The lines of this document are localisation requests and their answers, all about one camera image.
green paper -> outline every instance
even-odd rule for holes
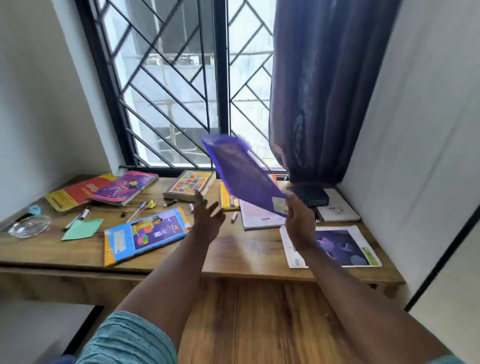
[[[77,220],[67,230],[62,240],[90,238],[96,233],[100,225],[102,225],[102,222],[102,218],[96,218],[93,220]]]

purple plastic folder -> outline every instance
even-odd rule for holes
[[[202,141],[215,163],[228,192],[252,205],[286,217],[285,195],[249,155],[242,139],[227,135],[206,135]]]

curtain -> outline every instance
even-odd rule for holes
[[[400,0],[278,0],[269,140],[292,182],[341,182]]]

forearm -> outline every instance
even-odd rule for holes
[[[197,294],[208,243],[195,227],[165,261],[117,307],[152,322],[178,350]]]
[[[301,254],[367,363],[425,364],[450,353],[408,313],[351,276],[322,249]]]

sleeve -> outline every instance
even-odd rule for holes
[[[170,338],[144,318],[112,313],[85,345],[76,364],[175,364]]]
[[[455,355],[446,355],[434,360],[433,362],[430,362],[429,364],[465,364],[465,363],[460,359],[458,359]]]

